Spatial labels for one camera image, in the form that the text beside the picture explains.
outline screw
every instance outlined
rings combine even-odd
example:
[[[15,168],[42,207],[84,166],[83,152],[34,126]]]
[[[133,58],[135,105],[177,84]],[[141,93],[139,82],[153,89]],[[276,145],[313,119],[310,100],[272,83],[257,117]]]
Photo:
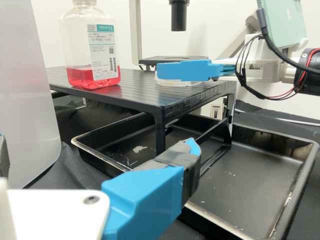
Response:
[[[100,200],[98,196],[88,196],[83,203],[87,205],[95,204]]]

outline red liquid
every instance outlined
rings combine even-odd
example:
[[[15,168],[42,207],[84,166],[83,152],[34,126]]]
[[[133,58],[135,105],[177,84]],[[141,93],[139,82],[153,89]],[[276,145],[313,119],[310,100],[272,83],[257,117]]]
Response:
[[[67,67],[66,74],[68,76],[69,83],[72,86],[85,89],[98,89],[118,84],[121,78],[119,66],[117,66],[117,70],[118,77],[98,81],[94,81],[94,75],[91,68]]]

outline cable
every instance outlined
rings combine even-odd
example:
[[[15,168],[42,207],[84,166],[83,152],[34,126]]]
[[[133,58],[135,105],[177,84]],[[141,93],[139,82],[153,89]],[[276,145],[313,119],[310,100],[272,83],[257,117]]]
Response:
[[[264,39],[265,39],[266,44],[268,45],[269,49],[271,49],[274,52],[275,55],[277,55],[281,60],[283,60],[287,64],[289,64],[289,65],[291,65],[291,66],[293,66],[293,67],[295,67],[297,69],[300,69],[302,71],[305,71],[307,73],[320,75],[320,70],[300,65],[299,63],[296,63],[295,61],[292,61],[287,56],[283,55],[283,53],[281,51],[279,51],[279,49],[271,41],[271,39],[270,39],[268,34],[264,35]]]
[[[304,84],[306,82],[306,79],[307,79],[306,78],[306,74],[307,74],[306,71],[304,71],[301,74],[299,80],[297,81],[297,83],[294,85],[293,88],[291,88],[290,90],[286,91],[285,93],[282,93],[282,94],[277,95],[277,96],[266,96],[266,95],[263,95],[262,93],[254,90],[253,88],[251,88],[251,87],[249,87],[247,85],[247,77],[246,77],[247,59],[248,59],[248,56],[249,56],[253,41],[255,39],[261,38],[261,37],[263,37],[263,36],[262,35],[256,35],[252,39],[250,39],[242,47],[242,49],[241,49],[241,51],[240,51],[240,53],[238,55],[238,58],[237,58],[237,61],[236,61],[236,66],[235,66],[235,74],[236,74],[241,86],[244,87],[246,90],[248,90],[253,95],[255,95],[257,98],[262,99],[262,100],[267,99],[267,100],[272,100],[272,101],[282,101],[282,100],[287,100],[287,99],[290,99],[290,98],[294,97],[296,94],[298,94],[298,92],[302,89],[302,87],[304,86]],[[317,52],[320,52],[320,48],[313,49],[309,53],[308,60],[306,62],[306,68],[309,67],[310,62],[311,62],[314,54],[317,53]],[[240,63],[240,69],[239,69],[239,72],[238,72],[238,62],[239,62],[241,56],[242,56],[242,58],[241,58],[241,63]]]
[[[262,35],[266,41],[266,44],[268,45],[269,49],[272,50],[274,52],[275,55],[277,55],[281,60],[283,60],[284,62],[286,62],[287,64],[300,69],[302,71],[306,71],[307,73],[312,73],[312,74],[316,74],[316,75],[320,75],[320,70],[317,70],[315,68],[311,68],[308,66],[303,66],[300,65],[299,63],[296,63],[295,61],[292,61],[290,58],[288,58],[287,56],[285,56],[273,43],[273,41],[271,40],[270,36],[269,36],[269,30],[268,30],[268,21],[267,21],[267,17],[266,17],[266,11],[264,8],[259,8],[256,11],[256,15],[259,21],[259,25],[261,28],[261,32]]]

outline green device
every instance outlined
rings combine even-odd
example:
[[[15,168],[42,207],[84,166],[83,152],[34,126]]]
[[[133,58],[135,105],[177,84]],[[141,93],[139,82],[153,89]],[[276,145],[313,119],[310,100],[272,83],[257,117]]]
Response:
[[[301,0],[257,0],[264,8],[269,35],[278,48],[299,45],[307,38]]]

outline red cable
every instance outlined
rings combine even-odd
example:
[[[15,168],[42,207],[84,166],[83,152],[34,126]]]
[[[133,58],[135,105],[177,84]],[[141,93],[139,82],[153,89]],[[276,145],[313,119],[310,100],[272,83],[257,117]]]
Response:
[[[310,52],[309,57],[308,57],[308,59],[307,59],[307,62],[306,62],[306,64],[305,64],[306,67],[309,67],[310,62],[311,62],[311,60],[312,60],[312,57],[314,56],[314,54],[316,54],[316,53],[318,53],[318,52],[320,52],[320,48],[315,48],[315,49],[313,49],[313,50]],[[304,72],[302,73],[300,79],[299,79],[298,82],[297,82],[298,85],[303,81],[303,79],[305,78],[306,74],[307,74],[306,71],[304,71]],[[282,96],[284,96],[284,95],[290,95],[294,90],[295,90],[295,87],[291,88],[289,91],[286,91],[285,93],[283,93],[283,94],[281,94],[281,95],[270,96],[269,98],[271,98],[271,99],[276,99],[276,98],[280,98],[280,97],[282,97]]]

